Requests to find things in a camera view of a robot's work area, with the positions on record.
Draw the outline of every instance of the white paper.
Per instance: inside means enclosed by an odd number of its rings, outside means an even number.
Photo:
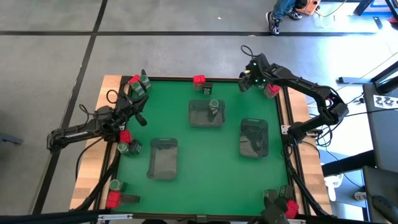
[[[373,95],[373,103],[377,108],[398,108],[398,98],[396,97]]]

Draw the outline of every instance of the person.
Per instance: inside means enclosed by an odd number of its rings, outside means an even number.
[[[299,20],[303,16],[294,9],[295,0],[277,0],[274,10],[267,12],[266,19],[272,35],[279,35],[279,23],[282,16],[288,16],[293,20]]]

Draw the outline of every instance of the table leg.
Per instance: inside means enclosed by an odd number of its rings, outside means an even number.
[[[325,164],[322,166],[322,171],[323,176],[327,177],[342,172],[362,169],[364,166],[376,166],[373,150]]]

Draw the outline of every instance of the floor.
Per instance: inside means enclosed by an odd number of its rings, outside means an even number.
[[[337,77],[360,77],[398,51],[398,34],[386,18],[381,18],[379,30],[373,17],[350,15],[356,3],[325,19],[284,19],[282,37],[271,37],[264,14],[274,3],[0,1],[0,132],[24,140],[21,146],[0,142],[2,214],[30,213],[49,161],[47,134],[62,119],[70,118],[70,126],[84,122],[77,105],[94,109],[103,75],[134,75],[145,68],[149,75],[236,77],[249,61],[239,49],[246,44],[298,76],[338,88]],[[339,3],[321,5],[327,14]],[[345,100],[360,93],[355,86],[340,92]],[[71,96],[77,96],[72,114],[65,113]],[[351,107],[364,110],[361,105]],[[344,155],[370,150],[370,136],[351,147],[345,131],[355,127],[369,134],[366,117],[346,120],[329,150]],[[84,145],[74,143],[62,151],[43,212],[68,210],[75,162]]]

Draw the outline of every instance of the wooden board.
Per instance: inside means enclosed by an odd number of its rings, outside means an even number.
[[[305,95],[294,89],[288,88],[290,106],[293,113],[293,121],[308,121],[310,115],[308,112],[307,101]],[[285,105],[285,99],[283,91],[279,93],[280,104],[282,107],[282,117],[284,123],[288,124],[287,111]],[[304,141],[309,142],[316,146],[315,140],[310,137],[306,137]],[[314,199],[322,206],[322,208],[329,214],[331,214],[331,207],[329,203],[329,198],[326,190],[325,181],[323,180],[322,167],[320,165],[320,159],[318,151],[313,147],[305,143],[300,143],[298,145],[300,150],[300,159],[302,162],[302,168],[304,173],[304,181],[307,189],[313,195]],[[291,161],[293,166],[296,168],[294,154],[291,155]],[[297,203],[300,205],[299,213],[304,214],[302,196],[299,187],[295,184],[295,193],[297,198]]]
[[[108,90],[119,90],[121,81],[120,75],[106,75],[102,82],[101,90],[99,91],[98,101],[96,109],[102,106],[114,107],[106,99],[106,93]],[[109,94],[109,100],[116,100],[116,94]],[[98,138],[87,140],[86,146],[96,141]],[[113,145],[113,152],[115,152],[116,144]],[[72,201],[70,202],[70,209],[76,208],[83,203],[84,199],[90,194],[94,189],[95,185],[98,183],[101,175],[101,167],[104,161],[106,149],[106,142],[100,141],[89,150],[87,150],[83,157],[81,158],[79,174],[75,184],[75,190],[73,191]],[[104,187],[105,195],[108,193],[108,184]]]
[[[121,81],[120,75],[104,76],[96,108],[99,108],[104,105],[114,106],[106,100],[106,92],[111,89],[118,91],[120,81]],[[284,103],[283,94],[280,94],[280,96],[281,96],[280,99],[282,107],[282,116],[284,117],[284,121],[287,124],[287,113],[286,113],[286,106]],[[289,88],[289,96],[290,96],[294,121],[306,121],[310,119],[307,108],[307,102],[305,100],[305,95]],[[116,96],[110,95],[109,97],[111,101],[116,99]],[[87,141],[86,145],[91,144],[93,141],[95,141],[95,139]],[[305,141],[315,145],[315,141],[313,139],[306,138]],[[106,148],[106,143],[100,141],[98,144],[93,146],[83,155],[70,208],[76,208],[77,206],[79,206],[84,201],[84,199],[90,194],[95,185],[98,183],[100,179],[100,172],[104,159],[105,148]],[[112,150],[113,151],[109,158],[109,163],[112,161],[114,152],[116,150],[115,144],[113,145]],[[299,150],[302,160],[303,173],[304,173],[306,186],[308,187],[311,194],[314,196],[315,200],[322,206],[322,208],[326,212],[331,214],[331,208],[326,191],[326,186],[323,181],[323,173],[320,165],[318,152],[312,146],[309,146],[307,144],[300,144]],[[108,189],[109,188],[107,184],[103,189],[104,197],[101,200],[100,208],[104,208],[106,195],[108,194]],[[303,213],[302,197],[300,189],[297,186],[295,186],[295,192],[296,192],[297,201],[299,205],[301,205],[300,213]]]

